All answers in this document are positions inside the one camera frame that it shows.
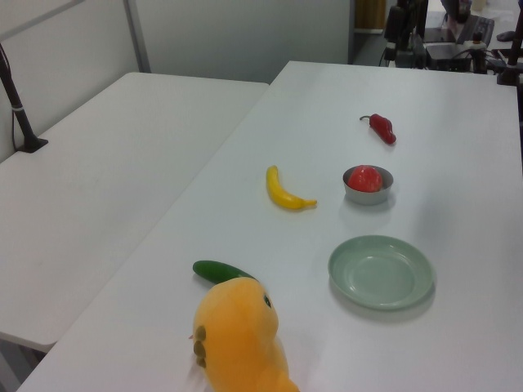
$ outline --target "yellow banana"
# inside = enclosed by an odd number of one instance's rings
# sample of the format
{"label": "yellow banana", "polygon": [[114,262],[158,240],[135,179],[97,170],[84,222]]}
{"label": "yellow banana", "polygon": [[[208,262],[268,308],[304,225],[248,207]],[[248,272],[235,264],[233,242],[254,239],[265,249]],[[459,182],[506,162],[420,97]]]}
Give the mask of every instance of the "yellow banana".
{"label": "yellow banana", "polygon": [[287,192],[279,183],[278,168],[276,166],[271,166],[267,169],[267,191],[273,202],[292,210],[315,206],[317,203],[315,200],[304,200]]}

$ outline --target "green plate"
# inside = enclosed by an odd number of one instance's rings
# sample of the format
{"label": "green plate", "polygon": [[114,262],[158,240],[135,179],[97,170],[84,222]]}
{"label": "green plate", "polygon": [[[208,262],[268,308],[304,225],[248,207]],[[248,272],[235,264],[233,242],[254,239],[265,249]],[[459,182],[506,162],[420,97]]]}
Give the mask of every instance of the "green plate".
{"label": "green plate", "polygon": [[330,256],[334,285],[355,303],[396,310],[421,300],[434,284],[427,258],[392,237],[367,235],[345,241]]}

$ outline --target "metal bowl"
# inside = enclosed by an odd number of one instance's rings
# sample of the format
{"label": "metal bowl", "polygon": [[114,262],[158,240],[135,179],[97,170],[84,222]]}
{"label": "metal bowl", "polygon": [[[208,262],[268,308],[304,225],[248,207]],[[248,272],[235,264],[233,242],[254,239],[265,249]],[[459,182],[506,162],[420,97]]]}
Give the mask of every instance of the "metal bowl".
{"label": "metal bowl", "polygon": [[363,204],[364,206],[373,206],[387,200],[394,178],[390,172],[382,167],[372,165],[367,166],[374,167],[382,176],[383,186],[378,192],[360,192],[359,190],[352,189],[347,185],[352,172],[357,168],[357,166],[351,167],[343,174],[343,185],[345,186],[346,196],[349,200],[354,203]]}

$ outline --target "red chili pepper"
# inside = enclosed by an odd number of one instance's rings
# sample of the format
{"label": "red chili pepper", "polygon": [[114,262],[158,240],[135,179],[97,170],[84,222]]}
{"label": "red chili pepper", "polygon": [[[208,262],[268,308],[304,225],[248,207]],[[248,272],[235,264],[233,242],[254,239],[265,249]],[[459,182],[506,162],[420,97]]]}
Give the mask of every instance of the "red chili pepper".
{"label": "red chili pepper", "polygon": [[393,145],[396,142],[396,135],[392,132],[392,122],[390,120],[380,116],[379,114],[363,116],[360,117],[360,120],[363,120],[364,118],[369,119],[370,127],[374,129],[385,143]]}

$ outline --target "tomato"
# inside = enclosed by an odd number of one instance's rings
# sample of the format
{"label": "tomato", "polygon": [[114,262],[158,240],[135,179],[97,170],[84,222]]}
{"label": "tomato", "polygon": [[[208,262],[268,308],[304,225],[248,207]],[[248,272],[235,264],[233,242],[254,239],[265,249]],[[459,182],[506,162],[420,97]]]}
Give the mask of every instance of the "tomato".
{"label": "tomato", "polygon": [[360,192],[378,192],[383,186],[383,180],[374,167],[361,165],[354,169],[346,184]]}

